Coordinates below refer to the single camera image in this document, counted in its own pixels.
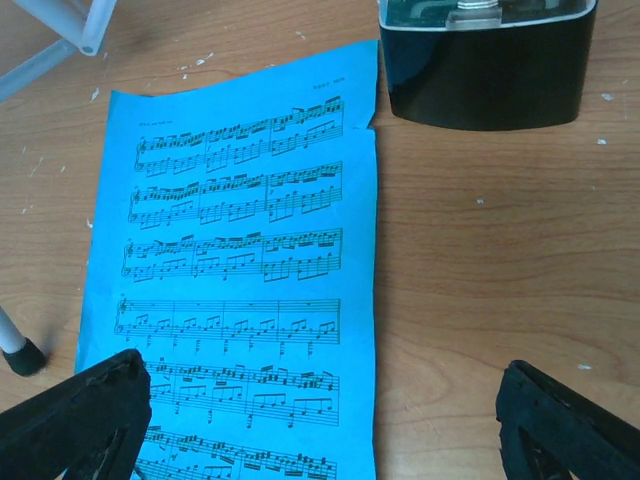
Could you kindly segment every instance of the black rubber foot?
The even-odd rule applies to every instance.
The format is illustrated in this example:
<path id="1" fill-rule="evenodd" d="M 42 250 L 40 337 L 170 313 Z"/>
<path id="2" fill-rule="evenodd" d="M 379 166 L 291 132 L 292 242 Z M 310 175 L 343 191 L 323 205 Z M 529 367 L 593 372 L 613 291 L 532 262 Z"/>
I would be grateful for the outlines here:
<path id="1" fill-rule="evenodd" d="M 3 352 L 5 360 L 15 373 L 22 377 L 38 373 L 47 365 L 44 354 L 36 347 L 31 340 L 15 353 Z"/>

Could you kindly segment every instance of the pencil sharpener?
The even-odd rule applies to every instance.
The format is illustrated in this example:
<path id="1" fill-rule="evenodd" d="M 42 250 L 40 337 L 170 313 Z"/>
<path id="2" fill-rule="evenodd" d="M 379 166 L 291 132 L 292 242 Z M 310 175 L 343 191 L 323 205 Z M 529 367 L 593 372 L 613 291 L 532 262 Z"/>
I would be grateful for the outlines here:
<path id="1" fill-rule="evenodd" d="M 393 113 L 461 130 L 575 120 L 598 0 L 379 0 Z"/>

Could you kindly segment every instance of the wooden table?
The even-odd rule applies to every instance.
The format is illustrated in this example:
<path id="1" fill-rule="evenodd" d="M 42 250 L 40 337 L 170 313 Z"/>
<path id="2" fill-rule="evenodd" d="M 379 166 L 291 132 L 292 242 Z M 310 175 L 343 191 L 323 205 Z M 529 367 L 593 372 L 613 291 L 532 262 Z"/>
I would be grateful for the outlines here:
<path id="1" fill-rule="evenodd" d="M 0 11 L 2 72 L 55 38 Z M 0 408 L 72 373 L 111 89 L 193 89 L 377 36 L 373 1 L 122 0 L 108 55 L 0 104 L 0 304 L 55 341 L 34 378 L 0 363 Z M 640 425 L 638 45 L 636 0 L 602 2 L 579 120 L 536 131 L 410 124 L 381 76 L 379 478 L 503 477 L 494 401 L 516 358 Z"/>

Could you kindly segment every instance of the music staff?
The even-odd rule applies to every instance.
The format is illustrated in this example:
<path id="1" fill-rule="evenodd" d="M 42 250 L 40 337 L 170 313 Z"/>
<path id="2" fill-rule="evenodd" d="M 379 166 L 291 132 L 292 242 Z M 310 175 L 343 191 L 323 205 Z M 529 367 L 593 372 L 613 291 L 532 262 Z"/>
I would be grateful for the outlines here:
<path id="1" fill-rule="evenodd" d="M 153 446 L 167 452 L 167 457 L 156 462 L 138 459 L 136 467 L 148 480 L 209 480 L 218 478 L 218 475 L 221 475 L 219 478 L 239 480 L 243 472 L 249 471 L 254 474 L 259 472 L 260 478 L 273 479 L 296 477 L 335 480 L 338 476 L 337 463 L 326 458 L 249 448 L 196 435 L 180 435 L 163 431 L 159 426 L 150 426 L 145 434 L 145 451 Z M 186 452 L 197 455 L 199 463 L 178 468 L 175 465 L 179 462 L 180 454 Z"/>
<path id="2" fill-rule="evenodd" d="M 116 335 L 225 342 L 340 343 L 340 300 L 118 302 Z"/>
<path id="3" fill-rule="evenodd" d="M 339 270 L 342 229 L 196 241 L 130 243 L 124 249 L 122 276 L 134 282 L 165 277 L 262 275 L 264 282 L 294 277 L 308 280 Z"/>
<path id="4" fill-rule="evenodd" d="M 246 125 L 198 134 L 189 132 L 180 136 L 157 137 L 149 142 L 143 140 L 137 148 L 135 171 L 145 171 L 147 177 L 163 175 L 169 170 L 174 175 L 178 175 L 204 165 L 206 171 L 210 173 L 226 168 L 230 161 L 237 165 L 254 160 L 266 153 L 278 156 L 300 147 L 308 148 L 315 143 L 342 136 L 344 102 L 340 97 L 331 98 L 324 104 L 307 110 L 302 108 L 293 110 L 289 115 Z M 320 123 L 312 121 L 316 119 L 320 119 Z M 287 133 L 291 128 L 299 131 Z M 220 142 L 227 140 L 234 142 L 233 148 L 231 144 L 218 148 Z M 154 152 L 159 151 L 162 154 L 167 149 L 177 149 L 179 158 L 146 160 L 149 154 L 153 157 Z"/>
<path id="5" fill-rule="evenodd" d="M 208 423 L 214 412 L 243 414 L 247 428 L 255 418 L 286 422 L 338 426 L 339 378 L 328 372 L 294 373 L 263 367 L 260 371 L 198 365 L 153 364 L 151 402 L 169 404 L 177 415 L 182 408 L 207 411 Z"/>
<path id="6" fill-rule="evenodd" d="M 225 193 L 221 201 L 217 193 Z M 151 187 L 131 195 L 129 222 L 140 229 L 179 220 L 198 219 L 200 225 L 234 222 L 268 212 L 269 222 L 316 212 L 342 200 L 342 162 L 271 175 L 236 175 L 195 182 L 180 188 Z M 154 209 L 138 211 L 140 204 Z"/>

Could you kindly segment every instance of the transparent lid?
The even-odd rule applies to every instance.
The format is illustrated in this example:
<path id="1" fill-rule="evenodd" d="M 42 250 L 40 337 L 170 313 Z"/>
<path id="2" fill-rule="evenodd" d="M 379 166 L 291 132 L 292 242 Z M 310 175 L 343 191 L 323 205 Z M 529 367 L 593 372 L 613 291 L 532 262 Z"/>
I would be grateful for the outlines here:
<path id="1" fill-rule="evenodd" d="M 390 30 L 509 28 L 586 15 L 597 0 L 378 0 L 380 25 Z"/>

